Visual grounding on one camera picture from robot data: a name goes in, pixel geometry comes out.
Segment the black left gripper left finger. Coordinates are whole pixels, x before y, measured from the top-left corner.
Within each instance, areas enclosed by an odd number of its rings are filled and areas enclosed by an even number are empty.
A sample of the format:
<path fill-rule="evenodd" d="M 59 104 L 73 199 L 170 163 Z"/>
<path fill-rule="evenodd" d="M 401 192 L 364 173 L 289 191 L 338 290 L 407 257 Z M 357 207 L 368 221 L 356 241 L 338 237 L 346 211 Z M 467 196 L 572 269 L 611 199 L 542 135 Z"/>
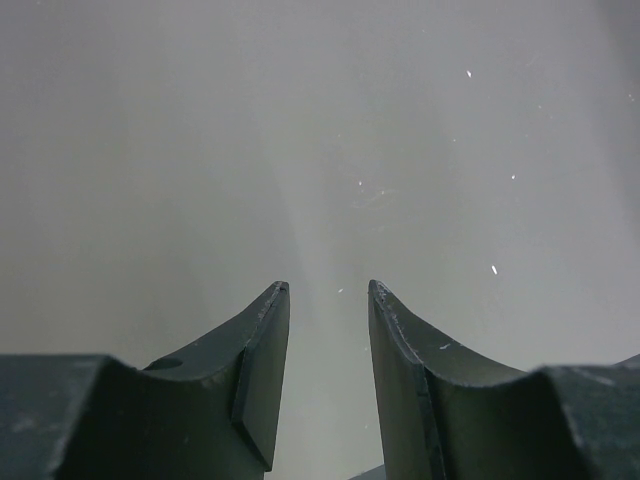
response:
<path fill-rule="evenodd" d="M 274 462 L 289 286 L 143 369 L 110 355 L 1 359 L 5 479 L 260 479 Z"/>

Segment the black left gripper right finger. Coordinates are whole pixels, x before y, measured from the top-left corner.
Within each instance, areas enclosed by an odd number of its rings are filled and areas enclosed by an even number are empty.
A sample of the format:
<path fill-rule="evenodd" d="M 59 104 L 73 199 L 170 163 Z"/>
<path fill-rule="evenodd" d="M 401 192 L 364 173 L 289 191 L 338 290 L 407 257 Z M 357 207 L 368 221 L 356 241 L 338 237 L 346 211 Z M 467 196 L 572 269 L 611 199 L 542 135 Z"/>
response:
<path fill-rule="evenodd" d="M 382 282 L 368 322 L 390 479 L 635 479 L 639 360 L 527 372 L 411 312 Z"/>

